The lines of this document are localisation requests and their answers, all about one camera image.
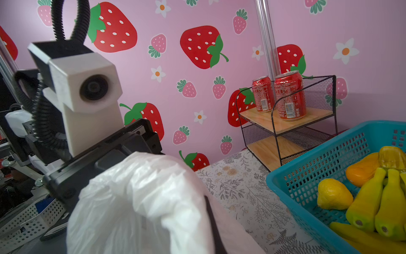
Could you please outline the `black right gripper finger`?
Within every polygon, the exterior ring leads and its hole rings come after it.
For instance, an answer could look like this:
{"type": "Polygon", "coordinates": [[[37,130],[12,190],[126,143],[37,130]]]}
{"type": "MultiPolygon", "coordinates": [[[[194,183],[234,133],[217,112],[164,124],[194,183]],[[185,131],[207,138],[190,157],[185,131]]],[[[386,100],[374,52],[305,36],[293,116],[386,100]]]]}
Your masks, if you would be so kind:
{"type": "Polygon", "coordinates": [[[215,217],[210,205],[209,198],[205,196],[205,202],[206,202],[206,211],[210,220],[210,226],[211,226],[211,232],[213,235],[213,242],[214,242],[214,247],[215,247],[215,254],[227,254],[227,251],[223,245],[223,242],[221,240],[221,235],[219,233],[215,217]]]}

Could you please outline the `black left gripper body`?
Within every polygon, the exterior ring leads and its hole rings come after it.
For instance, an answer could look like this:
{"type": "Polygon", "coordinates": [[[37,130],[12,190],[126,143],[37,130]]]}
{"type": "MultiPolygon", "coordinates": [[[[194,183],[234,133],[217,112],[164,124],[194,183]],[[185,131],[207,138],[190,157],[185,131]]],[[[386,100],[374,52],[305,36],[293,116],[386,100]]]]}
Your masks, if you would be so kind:
{"type": "Polygon", "coordinates": [[[162,154],[158,133],[147,119],[138,119],[44,176],[51,196],[73,211],[79,194],[97,175],[122,162],[134,152],[162,154]]]}

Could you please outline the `white plastic bag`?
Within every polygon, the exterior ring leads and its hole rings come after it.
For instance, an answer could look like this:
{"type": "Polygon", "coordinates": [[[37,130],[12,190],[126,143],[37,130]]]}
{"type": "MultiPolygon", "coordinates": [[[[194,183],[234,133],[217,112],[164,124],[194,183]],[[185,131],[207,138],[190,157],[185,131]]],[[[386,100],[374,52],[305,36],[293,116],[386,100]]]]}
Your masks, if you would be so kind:
{"type": "Polygon", "coordinates": [[[67,227],[70,254],[214,254],[205,196],[228,254],[262,248],[180,160],[135,152],[83,188],[67,227]]]}

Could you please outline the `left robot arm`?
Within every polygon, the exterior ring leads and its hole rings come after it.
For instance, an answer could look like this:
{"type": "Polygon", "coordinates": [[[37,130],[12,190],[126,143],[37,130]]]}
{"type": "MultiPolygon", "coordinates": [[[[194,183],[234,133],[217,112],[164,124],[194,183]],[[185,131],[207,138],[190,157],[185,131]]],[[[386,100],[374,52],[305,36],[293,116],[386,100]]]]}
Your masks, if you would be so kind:
{"type": "Polygon", "coordinates": [[[115,65],[85,46],[98,21],[88,1],[78,1],[71,37],[64,35],[63,1],[51,2],[54,41],[34,42],[35,69],[18,70],[14,94],[31,120],[22,123],[29,150],[45,164],[61,167],[43,176],[49,193],[72,211],[89,181],[134,152],[159,155],[158,134],[147,119],[124,123],[118,99],[123,91],[115,65]]]}

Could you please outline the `teal plastic basket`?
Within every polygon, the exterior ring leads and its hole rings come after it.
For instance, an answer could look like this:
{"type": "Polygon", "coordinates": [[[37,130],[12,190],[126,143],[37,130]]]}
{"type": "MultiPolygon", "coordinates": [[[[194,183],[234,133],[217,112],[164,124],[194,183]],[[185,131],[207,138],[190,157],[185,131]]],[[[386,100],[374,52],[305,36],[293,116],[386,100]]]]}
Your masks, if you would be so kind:
{"type": "Polygon", "coordinates": [[[346,178],[348,166],[384,146],[406,149],[406,124],[368,121],[353,127],[268,174],[266,183],[287,206],[299,226],[330,254],[358,251],[330,228],[331,222],[347,223],[344,211],[317,206],[317,187],[325,178],[342,182],[355,195],[358,187],[346,178]]]}

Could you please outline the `yellow lemon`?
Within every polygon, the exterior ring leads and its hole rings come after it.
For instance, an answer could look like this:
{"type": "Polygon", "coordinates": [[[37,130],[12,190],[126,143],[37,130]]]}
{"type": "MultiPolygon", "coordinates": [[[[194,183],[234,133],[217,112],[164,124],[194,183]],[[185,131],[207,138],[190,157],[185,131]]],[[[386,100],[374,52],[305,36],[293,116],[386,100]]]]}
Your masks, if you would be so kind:
{"type": "Polygon", "coordinates": [[[325,210],[346,210],[354,198],[347,187],[333,178],[322,180],[318,184],[318,207],[325,210]]]}

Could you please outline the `red soda can right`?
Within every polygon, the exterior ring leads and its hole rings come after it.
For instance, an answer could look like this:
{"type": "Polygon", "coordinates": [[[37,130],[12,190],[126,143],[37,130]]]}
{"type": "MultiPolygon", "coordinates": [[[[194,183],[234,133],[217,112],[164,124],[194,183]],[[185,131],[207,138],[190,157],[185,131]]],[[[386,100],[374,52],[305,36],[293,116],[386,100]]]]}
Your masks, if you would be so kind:
{"type": "Polygon", "coordinates": [[[274,90],[279,117],[285,121],[296,121],[307,114],[302,76],[298,70],[276,77],[274,90]]]}

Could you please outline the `red soda can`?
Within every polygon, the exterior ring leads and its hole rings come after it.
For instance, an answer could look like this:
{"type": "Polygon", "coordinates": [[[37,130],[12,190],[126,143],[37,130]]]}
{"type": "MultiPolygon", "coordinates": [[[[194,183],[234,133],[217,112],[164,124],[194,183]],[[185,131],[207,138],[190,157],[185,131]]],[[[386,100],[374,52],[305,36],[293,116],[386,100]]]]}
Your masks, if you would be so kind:
{"type": "Polygon", "coordinates": [[[279,117],[285,121],[296,121],[307,114],[302,76],[298,70],[276,77],[274,90],[279,117]]]}
{"type": "Polygon", "coordinates": [[[268,76],[263,76],[253,80],[252,91],[254,94],[257,111],[260,113],[272,111],[275,100],[271,79],[268,76]]]}

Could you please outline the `yellow banana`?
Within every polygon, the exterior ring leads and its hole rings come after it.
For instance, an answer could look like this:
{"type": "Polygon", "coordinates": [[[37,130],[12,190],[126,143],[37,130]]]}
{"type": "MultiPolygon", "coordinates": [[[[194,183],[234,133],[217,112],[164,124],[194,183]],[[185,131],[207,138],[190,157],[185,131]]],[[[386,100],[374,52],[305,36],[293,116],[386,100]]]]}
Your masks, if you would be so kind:
{"type": "Polygon", "coordinates": [[[346,177],[359,192],[345,210],[347,224],[329,228],[362,254],[406,252],[406,154],[385,146],[349,166],[346,177]]]}

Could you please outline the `red soda can left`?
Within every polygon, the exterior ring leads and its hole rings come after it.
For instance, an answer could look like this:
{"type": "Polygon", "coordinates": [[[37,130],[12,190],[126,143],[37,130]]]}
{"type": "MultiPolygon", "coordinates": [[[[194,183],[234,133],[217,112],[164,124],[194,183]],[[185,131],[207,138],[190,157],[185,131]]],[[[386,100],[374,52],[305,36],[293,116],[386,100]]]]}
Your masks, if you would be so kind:
{"type": "Polygon", "coordinates": [[[260,113],[272,111],[275,100],[271,79],[268,76],[263,76],[253,80],[252,91],[254,94],[257,111],[260,113]]]}

